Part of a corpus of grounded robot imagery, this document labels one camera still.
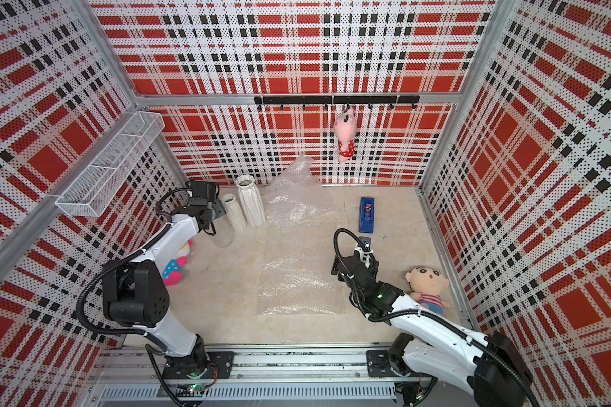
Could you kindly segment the clear glass vase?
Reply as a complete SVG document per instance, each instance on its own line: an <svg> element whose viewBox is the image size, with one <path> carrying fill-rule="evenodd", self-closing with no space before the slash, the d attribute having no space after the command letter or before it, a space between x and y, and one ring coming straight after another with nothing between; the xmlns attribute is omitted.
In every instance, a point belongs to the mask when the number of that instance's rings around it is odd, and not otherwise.
<svg viewBox="0 0 611 407"><path fill-rule="evenodd" d="M213 244L223 249L234 242L234 229L227 218L224 206L219 201L214 204L213 209L215 211L215 219L212 222L212 226L215 228Z"/></svg>

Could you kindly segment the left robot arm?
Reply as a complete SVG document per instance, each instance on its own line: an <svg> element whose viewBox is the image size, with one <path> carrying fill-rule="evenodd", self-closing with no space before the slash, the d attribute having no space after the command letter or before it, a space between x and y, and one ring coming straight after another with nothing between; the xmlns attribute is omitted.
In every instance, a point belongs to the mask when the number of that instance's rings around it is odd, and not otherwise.
<svg viewBox="0 0 611 407"><path fill-rule="evenodd" d="M102 277L105 319L146 337L167 359L196 364L206 359L203 340L173 315L162 273L198 233L217 233L215 220L226 214L219 192L213 182L187 181L167 193L157 205L164 227L132 259L108 263L115 269Z"/></svg>

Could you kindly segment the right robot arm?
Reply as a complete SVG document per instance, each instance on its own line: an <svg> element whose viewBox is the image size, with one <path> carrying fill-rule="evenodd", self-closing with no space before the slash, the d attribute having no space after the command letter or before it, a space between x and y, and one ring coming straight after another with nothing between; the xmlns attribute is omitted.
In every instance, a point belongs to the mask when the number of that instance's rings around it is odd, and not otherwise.
<svg viewBox="0 0 611 407"><path fill-rule="evenodd" d="M480 406L537 406L533 378L513 342L451 322L441 291L449 284L440 271L415 267L407 272L411 291L378 279L379 262L365 244L351 256L335 254L331 273L343 281L351 304L370 322L400 330L388 352L397 376L430 376L473 396Z"/></svg>

